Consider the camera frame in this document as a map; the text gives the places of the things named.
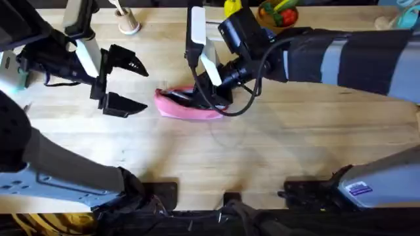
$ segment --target pink towel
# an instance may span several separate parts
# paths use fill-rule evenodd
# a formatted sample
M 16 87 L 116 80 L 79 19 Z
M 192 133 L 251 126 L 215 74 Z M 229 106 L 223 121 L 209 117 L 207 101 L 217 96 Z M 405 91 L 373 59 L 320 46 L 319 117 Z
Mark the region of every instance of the pink towel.
M 192 90 L 193 87 L 179 87 L 171 88 L 169 90 Z M 197 108 L 186 108 L 174 102 L 172 99 L 167 98 L 162 95 L 160 92 L 161 89 L 156 89 L 155 91 L 155 104 L 160 114 L 164 117 L 172 117 L 178 119 L 194 119 L 194 120 L 210 120 L 222 118 L 223 115 L 217 113 L 213 110 L 204 110 Z

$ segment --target black cable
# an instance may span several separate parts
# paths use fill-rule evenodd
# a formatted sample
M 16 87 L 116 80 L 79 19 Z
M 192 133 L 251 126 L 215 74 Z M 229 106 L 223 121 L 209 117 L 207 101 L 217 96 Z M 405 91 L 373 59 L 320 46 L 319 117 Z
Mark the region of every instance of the black cable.
M 225 111 L 223 111 L 223 110 L 221 110 L 221 109 L 219 109 L 210 99 L 209 99 L 209 97 L 210 97 L 210 95 L 208 95 L 208 93 L 207 93 L 207 91 L 205 91 L 202 87 L 201 87 L 201 84 L 200 84 L 200 82 L 198 81 L 198 75 L 197 75 L 197 72 L 196 72 L 196 69 L 195 68 L 193 68 L 193 67 L 190 67 L 190 69 L 191 69 L 191 72 L 192 72 L 192 75 L 193 75 L 193 77 L 194 77 L 194 81 L 196 82 L 196 85 L 197 85 L 197 87 L 198 87 L 198 90 L 199 90 L 199 92 L 201 93 L 201 95 L 203 96 L 203 98 L 204 98 L 204 100 L 205 100 L 205 102 L 207 102 L 207 104 L 210 106 L 210 108 L 211 109 L 213 109 L 213 110 L 215 110 L 217 113 L 219 113 L 219 114 L 221 114 L 221 115 L 224 115 L 224 116 L 227 116 L 227 117 L 235 117 L 235 116 L 239 116 L 239 115 L 242 115 L 242 114 L 244 114 L 250 107 L 251 107 L 251 105 L 252 105 L 252 103 L 254 102 L 254 99 L 255 99 L 255 97 L 257 96 L 257 93 L 258 93 L 258 89 L 259 89 L 259 84 L 261 84 L 262 83 L 262 80 L 263 80 L 263 76 L 262 76 L 262 73 L 263 73 L 263 68 L 264 68 L 264 64 L 265 64 L 265 62 L 266 62 L 266 60 L 267 60 L 267 58 L 268 58 L 268 56 L 270 55 L 270 53 L 274 50 L 274 49 L 276 49 L 276 48 L 278 48 L 279 46 L 281 46 L 281 45 L 283 45 L 283 44 L 285 44 L 285 43 L 288 43 L 288 42 L 290 42 L 290 41 L 292 41 L 292 40 L 294 40 L 295 39 L 295 37 L 289 37 L 289 38 L 287 38 L 287 39 L 281 39 L 281 40 L 279 40 L 279 41 L 277 41 L 277 42 L 275 42 L 273 45 L 271 45 L 268 49 L 267 49 L 267 51 L 264 53 L 264 55 L 262 56 L 262 58 L 261 58 L 261 61 L 260 61 L 260 64 L 259 64 L 259 66 L 258 66 L 258 71 L 257 71 L 257 78 L 255 79 L 255 84 L 254 84 L 254 89 L 253 89 L 253 92 L 252 92 L 252 94 L 251 94 L 251 97 L 250 97 L 250 99 L 249 99 L 249 101 L 248 101 L 248 103 L 247 103 L 247 105 L 244 107 L 244 108 L 242 108 L 240 111 L 237 111 L 237 112 L 234 112 L 234 113 L 228 113 L 228 112 L 225 112 Z
M 41 69 L 43 69 L 45 71 L 45 82 L 44 85 L 46 87 L 61 87 L 61 86 L 76 86 L 76 85 L 80 85 L 80 82 L 72 82 L 72 83 L 55 83 L 52 85 L 49 85 L 48 83 L 50 83 L 51 80 L 51 74 L 49 73 L 49 71 L 47 71 L 44 66 L 41 65 Z

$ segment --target wooden table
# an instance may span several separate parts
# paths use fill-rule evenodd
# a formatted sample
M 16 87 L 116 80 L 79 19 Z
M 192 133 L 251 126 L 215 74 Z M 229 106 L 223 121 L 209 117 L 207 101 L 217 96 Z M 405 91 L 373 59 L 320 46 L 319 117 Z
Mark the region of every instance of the wooden table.
M 209 22 L 223 9 L 207 8 Z M 103 165 L 128 168 L 142 181 L 176 180 L 178 210 L 211 210 L 226 190 L 243 192 L 256 208 L 283 208 L 276 196 L 288 176 L 329 177 L 347 164 L 363 164 L 420 143 L 415 104 L 355 90 L 308 83 L 264 81 L 263 94 L 244 115 L 211 122 L 163 118 L 155 88 L 191 85 L 184 59 L 186 9 L 133 9 L 144 24 L 129 37 L 118 32 L 112 9 L 93 16 L 105 49 L 115 43 L 134 50 L 149 78 L 115 69 L 108 91 L 150 107 L 128 119 L 102 115 L 89 86 L 46 88 L 41 81 L 21 94 L 31 101 L 31 123 L 52 141 Z M 373 30 L 378 16 L 394 7 L 301 7 L 297 26 Z M 60 28 L 63 10 L 40 10 Z M 214 40 L 216 24 L 207 25 Z M 235 58 L 216 43 L 222 62 Z M 248 96 L 235 91 L 235 108 Z M 81 212 L 79 203 L 35 197 L 0 198 L 0 212 Z

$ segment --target toy fruit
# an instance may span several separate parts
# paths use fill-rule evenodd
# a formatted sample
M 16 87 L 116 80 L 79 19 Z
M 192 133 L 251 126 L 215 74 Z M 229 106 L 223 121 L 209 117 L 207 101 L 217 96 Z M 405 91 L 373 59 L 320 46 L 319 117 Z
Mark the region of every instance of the toy fruit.
M 290 26 L 296 22 L 297 12 L 292 9 L 286 9 L 280 13 L 283 16 L 283 26 Z

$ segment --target blue label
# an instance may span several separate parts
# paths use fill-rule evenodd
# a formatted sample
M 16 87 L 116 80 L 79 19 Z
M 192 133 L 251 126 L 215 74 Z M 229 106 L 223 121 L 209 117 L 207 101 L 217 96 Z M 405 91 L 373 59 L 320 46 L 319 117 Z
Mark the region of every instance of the blue label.
M 369 193 L 373 191 L 365 182 L 362 182 L 362 181 L 354 183 L 354 184 L 350 184 L 346 186 L 346 189 L 353 196 L 357 196 L 363 193 Z

